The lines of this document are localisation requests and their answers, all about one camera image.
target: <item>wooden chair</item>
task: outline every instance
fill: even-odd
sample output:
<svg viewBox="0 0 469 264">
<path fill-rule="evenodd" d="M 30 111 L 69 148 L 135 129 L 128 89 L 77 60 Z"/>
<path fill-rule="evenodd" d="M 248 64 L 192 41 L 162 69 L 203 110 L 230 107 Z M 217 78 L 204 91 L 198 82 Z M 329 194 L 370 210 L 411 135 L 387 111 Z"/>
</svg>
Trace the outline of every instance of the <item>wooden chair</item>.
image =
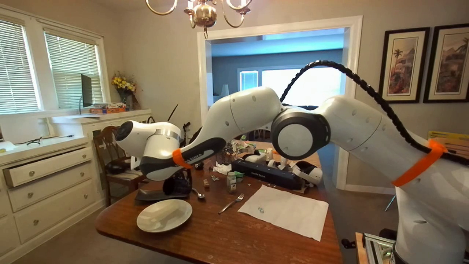
<svg viewBox="0 0 469 264">
<path fill-rule="evenodd" d="M 255 129 L 248 133 L 236 136 L 236 139 L 272 142 L 272 132 L 267 129 Z"/>
<path fill-rule="evenodd" d="M 126 186 L 128 192 L 144 183 L 145 176 L 138 170 L 131 170 L 131 157 L 116 144 L 119 126 L 107 126 L 93 132 L 94 147 L 102 169 L 102 183 L 106 188 L 107 205 L 113 202 L 112 183 Z"/>
</svg>

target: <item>white paper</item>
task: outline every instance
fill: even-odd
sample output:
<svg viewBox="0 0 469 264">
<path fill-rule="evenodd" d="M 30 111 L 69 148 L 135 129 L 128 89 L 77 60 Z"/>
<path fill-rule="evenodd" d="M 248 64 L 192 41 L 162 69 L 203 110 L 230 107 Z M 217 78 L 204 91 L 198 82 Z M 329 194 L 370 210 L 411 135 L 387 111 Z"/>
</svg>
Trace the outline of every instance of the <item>white paper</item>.
<svg viewBox="0 0 469 264">
<path fill-rule="evenodd" d="M 321 240 L 329 204 L 261 186 L 241 208 L 260 220 Z"/>
</svg>

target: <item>framed picture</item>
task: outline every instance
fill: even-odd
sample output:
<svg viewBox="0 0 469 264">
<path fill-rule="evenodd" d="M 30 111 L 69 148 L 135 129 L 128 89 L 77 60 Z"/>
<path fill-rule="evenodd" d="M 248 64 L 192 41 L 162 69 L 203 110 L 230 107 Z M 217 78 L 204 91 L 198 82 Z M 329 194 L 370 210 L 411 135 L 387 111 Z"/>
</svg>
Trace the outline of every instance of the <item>framed picture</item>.
<svg viewBox="0 0 469 264">
<path fill-rule="evenodd" d="M 380 95 L 389 103 L 417 103 L 430 28 L 386 31 Z"/>
<path fill-rule="evenodd" d="M 469 23 L 437 26 L 424 101 L 468 101 Z"/>
</svg>

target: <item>robotic arm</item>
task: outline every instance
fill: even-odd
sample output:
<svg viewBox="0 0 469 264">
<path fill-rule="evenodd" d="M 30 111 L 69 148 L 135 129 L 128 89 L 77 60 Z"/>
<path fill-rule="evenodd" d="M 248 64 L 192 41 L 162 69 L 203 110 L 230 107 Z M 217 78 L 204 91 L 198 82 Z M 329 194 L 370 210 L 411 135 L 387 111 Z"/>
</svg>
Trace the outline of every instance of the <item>robotic arm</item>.
<svg viewBox="0 0 469 264">
<path fill-rule="evenodd" d="M 299 160 L 333 142 L 390 180 L 403 174 L 422 151 L 409 145 L 392 120 L 373 107 L 349 98 L 332 98 L 313 111 L 283 108 L 276 92 L 257 88 L 217 101 L 197 139 L 179 148 L 179 129 L 170 123 L 125 123 L 119 144 L 143 155 L 150 179 L 165 180 L 185 166 L 203 161 L 232 141 L 272 122 L 273 145 Z M 427 145 L 424 138 L 414 138 Z M 399 205 L 398 258 L 406 262 L 462 262 L 469 230 L 469 170 L 439 160 L 418 179 L 396 188 Z"/>
</svg>

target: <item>paper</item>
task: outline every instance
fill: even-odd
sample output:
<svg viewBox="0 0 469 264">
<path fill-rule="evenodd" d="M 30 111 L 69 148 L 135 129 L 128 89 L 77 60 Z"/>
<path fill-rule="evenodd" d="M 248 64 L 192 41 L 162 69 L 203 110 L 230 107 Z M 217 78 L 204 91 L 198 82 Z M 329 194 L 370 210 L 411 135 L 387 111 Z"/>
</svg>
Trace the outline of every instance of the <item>paper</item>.
<svg viewBox="0 0 469 264">
<path fill-rule="evenodd" d="M 452 154 L 469 158 L 469 133 L 430 130 L 428 139 L 442 142 Z"/>
<path fill-rule="evenodd" d="M 321 240 L 329 204 L 261 186 L 241 208 L 260 220 Z"/>
</svg>

